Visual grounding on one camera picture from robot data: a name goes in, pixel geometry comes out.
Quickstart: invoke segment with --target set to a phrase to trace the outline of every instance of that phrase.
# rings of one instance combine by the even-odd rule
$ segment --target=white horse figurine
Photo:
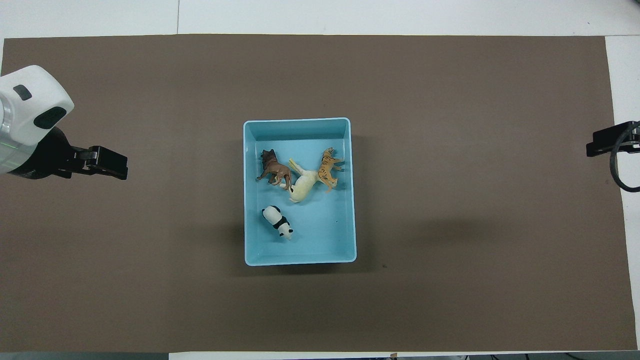
[[[293,202],[301,202],[309,195],[311,188],[316,181],[320,181],[317,171],[305,170],[296,164],[293,159],[289,159],[289,166],[300,175],[296,183],[291,185],[289,190],[289,200]],[[286,189],[287,185],[280,183],[280,187]]]

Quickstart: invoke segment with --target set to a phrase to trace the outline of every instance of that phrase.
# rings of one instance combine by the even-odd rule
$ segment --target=light blue plastic bin
[[[349,263],[356,259],[355,210],[351,124],[347,118],[260,120],[244,123],[244,260],[247,265]],[[295,160],[305,170],[318,170],[323,151],[333,147],[334,158],[344,158],[344,171],[332,170],[338,185],[331,192],[317,182],[299,203],[268,183],[262,174],[262,150],[274,149],[278,161]],[[298,178],[293,170],[292,183]],[[291,240],[262,217],[275,205],[294,229]]]

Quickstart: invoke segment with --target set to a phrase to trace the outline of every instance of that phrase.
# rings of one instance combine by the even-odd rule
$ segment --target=white table
[[[605,36],[615,122],[640,120],[640,4],[633,0],[0,2],[2,43],[5,38],[187,33]],[[621,154],[619,164],[621,177],[630,186],[639,185],[640,157]],[[636,333],[640,343],[640,193],[622,192],[622,201]],[[399,350],[402,349],[371,353],[178,353],[170,354],[170,359],[385,357]],[[400,351],[398,354],[404,357],[460,353]]]

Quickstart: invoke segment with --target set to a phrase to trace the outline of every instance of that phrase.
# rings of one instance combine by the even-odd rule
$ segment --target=animal figurine
[[[291,233],[293,233],[293,229],[291,229],[291,225],[287,218],[282,216],[280,209],[278,209],[275,205],[267,206],[262,209],[262,216],[267,219],[269,224],[276,229],[280,236],[284,236],[287,240],[291,240]]]
[[[291,170],[278,162],[278,158],[276,158],[276,153],[273,149],[267,151],[263,150],[262,154],[262,175],[260,175],[257,179],[261,180],[263,177],[267,176],[267,174],[271,174],[271,179],[269,179],[269,184],[278,186],[282,179],[286,182],[285,189],[288,191],[291,188]]]
[[[331,189],[335,188],[338,185],[338,179],[331,176],[331,170],[342,170],[341,167],[337,167],[334,164],[342,163],[344,161],[334,158],[332,154],[333,147],[330,147],[323,152],[322,161],[320,162],[320,169],[318,169],[318,178],[323,182],[323,184],[329,186],[329,190],[325,192],[330,192]]]
[[[309,195],[311,188],[316,183],[316,181],[320,181],[318,177],[317,171],[305,170],[300,165],[298,165],[293,159],[289,159],[289,166],[300,175],[300,177],[296,180],[296,183],[291,185],[289,190],[289,200],[293,202],[301,202],[302,200]]]

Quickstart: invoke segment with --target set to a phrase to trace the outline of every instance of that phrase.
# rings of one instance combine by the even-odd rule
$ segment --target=panda figurine
[[[287,221],[287,218],[282,216],[280,209],[277,206],[271,205],[262,209],[262,216],[267,219],[269,224],[276,229],[280,236],[284,236],[287,240],[291,240],[291,233],[293,233],[293,229],[291,229],[290,223]]]

